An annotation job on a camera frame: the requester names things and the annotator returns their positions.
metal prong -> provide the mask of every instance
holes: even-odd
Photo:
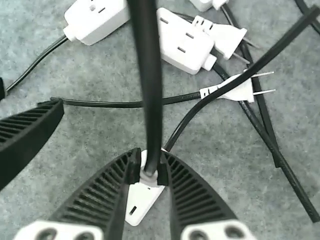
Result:
[[[262,76],[268,76],[268,75],[274,74],[274,73],[275,73],[274,71],[268,71],[268,72],[258,73],[258,74],[253,75],[252,78],[262,77]]]
[[[276,91],[275,89],[266,90],[266,91],[257,91],[257,92],[254,92],[253,95],[268,94],[268,93],[273,93],[275,91]]]
[[[251,63],[250,61],[248,61],[247,59],[245,59],[244,57],[240,56],[239,54],[237,54],[235,52],[232,55],[235,56],[237,59],[241,60],[242,62],[246,63],[246,64],[250,64]]]
[[[249,44],[250,46],[256,48],[256,49],[261,49],[260,46],[258,46],[257,44],[255,44],[254,42],[252,42],[251,40],[249,40],[248,38],[244,37],[242,39],[243,41],[245,41],[247,44]]]

floor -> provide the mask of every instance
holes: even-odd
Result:
[[[74,0],[0,0],[0,75],[8,85],[66,26]],[[320,0],[307,0],[320,5]],[[195,16],[189,0],[159,0],[159,7]],[[293,0],[231,0],[229,7],[247,37],[262,46],[261,57],[301,16]],[[226,23],[222,12],[201,14]],[[320,211],[320,36],[309,27],[263,71],[261,78],[282,154]],[[230,74],[243,71],[237,59],[219,60]],[[221,82],[214,72],[189,75],[163,63],[164,96],[198,91]],[[58,96],[97,101],[139,101],[141,92],[130,24],[93,46],[66,42],[50,54],[0,103],[0,118]],[[196,100],[164,107],[163,141]],[[142,109],[66,106],[65,115],[32,162],[0,192],[0,239],[46,219],[84,181],[121,153],[145,148]],[[317,240],[312,224],[267,147],[239,105],[217,100],[191,121],[172,153],[196,170],[222,196],[259,240]],[[165,190],[138,227],[124,227],[123,239],[170,239],[169,191]]]

electrical cable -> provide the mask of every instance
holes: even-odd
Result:
[[[217,63],[215,63],[213,68],[215,72],[222,78],[223,81],[226,81],[230,77],[228,73]],[[251,109],[249,103],[247,101],[239,101],[239,105],[244,111],[247,118],[252,123],[255,130],[258,132],[258,134],[266,144],[266,146],[269,148],[272,155],[276,156],[276,158],[279,159],[279,163],[281,164],[282,169],[283,168],[286,169],[286,171],[284,171],[284,174],[287,177],[288,181],[290,182],[294,192],[296,193],[297,197],[301,201],[304,209],[308,213],[312,222],[313,223],[319,222],[320,221],[319,213],[316,211],[315,207],[311,203],[308,195],[304,191],[299,180],[297,179],[294,172],[291,170],[290,166],[288,165],[288,162],[279,151],[278,146],[275,145],[275,143],[272,141],[267,131],[265,130],[265,128],[263,127],[263,125],[260,123],[259,119],[255,115],[254,111]]]
[[[189,16],[187,14],[183,14],[183,13],[179,13],[179,12],[175,12],[175,11],[173,11],[172,13],[179,16],[180,18],[183,18],[184,20],[188,21],[189,23],[192,23],[193,20],[195,19],[193,16]]]
[[[200,99],[200,92],[196,91],[193,93],[187,93],[184,95],[165,97],[162,99],[163,105],[183,103],[190,100]],[[128,101],[128,102],[112,102],[112,101],[84,101],[84,100],[74,100],[66,99],[61,97],[51,97],[51,100],[63,101],[63,104],[78,107],[91,107],[91,108],[115,108],[115,109],[135,109],[142,108],[142,101]]]
[[[9,94],[19,83],[21,83],[30,73],[31,71],[52,51],[54,51],[57,47],[62,45],[68,40],[66,36],[59,37],[54,43],[52,43],[49,47],[47,47],[35,60],[34,62],[24,71],[24,73],[14,81],[7,89],[6,92]]]
[[[222,9],[225,17],[227,18],[229,24],[240,29],[240,26],[237,23],[237,20],[234,17],[234,14],[232,13],[232,11],[228,7],[228,5],[224,4],[221,7],[221,9]],[[246,42],[244,42],[244,41],[241,42],[240,50],[241,50],[242,55],[243,55],[243,57],[245,59],[249,60],[249,62],[251,62],[251,63],[254,62]],[[261,92],[262,91],[261,84],[260,84],[260,81],[259,81],[258,77],[253,77],[252,78],[252,87],[253,87],[254,92]],[[261,114],[261,118],[262,118],[262,122],[263,122],[264,128],[265,128],[266,132],[269,134],[269,136],[272,139],[273,143],[278,147],[277,138],[276,138],[276,135],[275,135],[274,128],[272,126],[272,122],[271,122],[270,114],[269,114],[269,111],[268,111],[268,108],[267,108],[265,97],[264,97],[263,94],[260,94],[260,95],[256,95],[255,99],[256,99],[256,101],[258,103],[258,107],[259,107],[259,110],[260,110],[260,114]],[[278,159],[276,158],[275,155],[272,155],[272,157],[273,157],[273,161],[274,161],[275,167],[278,168],[279,167]]]
[[[155,0],[128,0],[138,58],[147,157],[143,173],[152,177],[161,157],[163,107],[162,66]]]
[[[304,0],[294,0],[294,1],[302,14],[305,14],[308,11],[309,8]],[[311,23],[311,26],[320,35],[320,22],[317,20],[314,20],[313,23]]]
[[[284,35],[283,37],[273,45],[256,63],[254,63],[247,71],[242,73],[235,80],[219,88],[217,91],[206,96],[200,100],[182,119],[179,125],[176,127],[171,137],[167,141],[164,149],[168,152],[176,143],[178,137],[182,131],[186,128],[192,118],[206,105],[213,100],[236,88],[247,79],[251,78],[254,74],[260,71],[271,60],[273,60],[280,52],[282,52],[311,22],[320,14],[320,9],[317,6],[313,6],[308,11],[308,14],[303,15]]]

outlet receptacle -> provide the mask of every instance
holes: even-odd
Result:
[[[147,150],[141,152],[141,167],[146,164]],[[125,221],[132,226],[137,226],[146,216],[156,202],[164,186],[151,187],[137,182],[129,187],[125,210]]]
[[[215,44],[211,37],[163,7],[157,18],[162,59],[192,75],[201,67],[212,68],[217,58],[210,54]]]
[[[68,39],[93,45],[129,20],[127,0],[77,0],[64,18]]]

white plastic housing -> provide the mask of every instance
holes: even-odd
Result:
[[[144,150],[141,152],[141,167],[145,166],[146,160],[147,150]],[[125,221],[132,226],[138,226],[164,189],[164,186],[151,187],[141,182],[130,185]]]
[[[190,0],[190,2],[198,9],[200,12],[205,12],[212,7],[212,0]]]
[[[201,16],[196,16],[192,22],[196,28],[204,31],[214,40],[214,47],[223,58],[229,60],[244,39],[247,29],[239,29],[227,24],[216,24]]]
[[[229,0],[213,0],[212,1],[212,6],[214,7],[215,10],[219,10],[222,5],[227,4]]]
[[[163,7],[156,13],[162,59],[192,75],[201,67],[210,71],[217,60],[210,54],[213,38]]]
[[[53,237],[42,237],[41,234],[45,234],[46,231]],[[91,234],[94,240],[104,239],[102,230],[97,226],[37,220],[21,228],[13,240],[73,240],[78,239],[79,235],[83,233]]]
[[[129,20],[127,0],[76,0],[65,12],[65,36],[93,45]]]
[[[229,0],[190,0],[190,2],[201,12],[207,11],[209,8],[214,7],[219,10],[222,5],[227,4]]]
[[[228,78],[226,81],[214,85],[214,86],[209,86],[200,89],[200,96],[201,99],[204,99],[207,97],[209,94],[212,94],[213,92],[217,91],[218,89],[222,88],[223,86],[227,85],[228,83],[232,82],[235,80],[237,77],[239,77],[240,74],[236,74]],[[252,80],[249,78],[239,86],[235,87],[234,89],[228,91],[227,93],[223,94],[222,96],[218,97],[219,99],[229,99],[232,101],[248,101],[249,103],[254,103],[255,102],[255,96],[254,96],[254,90],[252,86]]]

